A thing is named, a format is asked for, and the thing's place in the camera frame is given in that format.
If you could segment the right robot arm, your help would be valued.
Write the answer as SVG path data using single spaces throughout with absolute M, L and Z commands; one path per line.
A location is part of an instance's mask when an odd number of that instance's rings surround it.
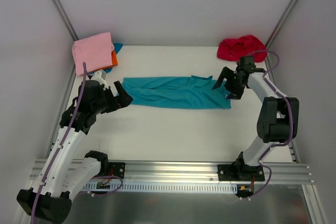
M 219 179 L 263 181 L 264 159 L 274 148 L 289 145 L 297 135 L 299 100 L 280 91 L 268 78 L 267 71 L 256 67 L 253 56 L 241 57 L 235 70 L 224 67 L 213 89 L 220 87 L 229 92 L 229 100 L 239 100 L 245 89 L 251 89 L 262 105 L 256 138 L 233 163 L 218 169 Z

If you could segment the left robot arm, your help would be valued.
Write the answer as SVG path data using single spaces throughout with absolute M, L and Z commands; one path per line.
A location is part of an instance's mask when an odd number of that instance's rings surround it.
M 70 175 L 67 173 L 75 150 L 88 135 L 97 116 L 132 103 L 132 97 L 119 81 L 114 82 L 114 86 L 117 95 L 113 95 L 111 88 L 102 81 L 84 80 L 78 96 L 62 114 L 57 139 L 42 171 L 29 189 L 21 189 L 17 195 L 17 201 L 31 217 L 31 223 L 36 219 L 63 223 L 73 200 L 87 182 L 111 175 L 108 155 L 98 151 L 89 151 L 79 167 Z

